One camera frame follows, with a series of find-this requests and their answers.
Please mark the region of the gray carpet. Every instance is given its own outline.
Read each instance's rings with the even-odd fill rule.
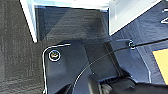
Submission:
[[[136,44],[167,37],[168,26],[160,24],[167,16],[158,4],[111,38],[129,38]],[[41,94],[44,89],[42,52],[51,45],[69,39],[107,37],[106,25],[98,10],[36,9],[39,41],[34,44],[19,0],[0,0],[0,94]],[[152,82],[163,83],[153,50],[168,47],[167,42],[139,47],[152,71]]]

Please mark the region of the wire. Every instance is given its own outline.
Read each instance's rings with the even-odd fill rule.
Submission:
[[[154,44],[154,43],[159,43],[159,42],[163,42],[163,41],[167,41],[168,38],[165,38],[165,39],[161,39],[161,40],[157,40],[157,41],[153,41],[153,42],[148,42],[148,43],[142,43],[142,44],[138,44],[138,45],[130,45],[128,47],[124,47],[124,48],[120,48],[120,49],[117,49],[117,50],[114,50],[114,51],[111,51],[101,57],[99,57],[98,59],[94,60],[93,62],[91,62],[88,66],[86,66],[81,72],[80,74],[77,76],[77,78],[75,79],[74,83],[72,84],[73,86],[73,91],[74,91],[74,88],[76,86],[76,83],[77,81],[79,80],[80,76],[86,71],[87,68],[89,68],[91,65],[93,65],[96,61],[100,60],[101,58],[111,54],[111,53],[114,53],[114,52],[117,52],[117,51],[121,51],[121,50],[124,50],[124,49],[130,49],[132,47],[139,47],[139,46],[144,46],[144,45],[149,45],[149,44]]]

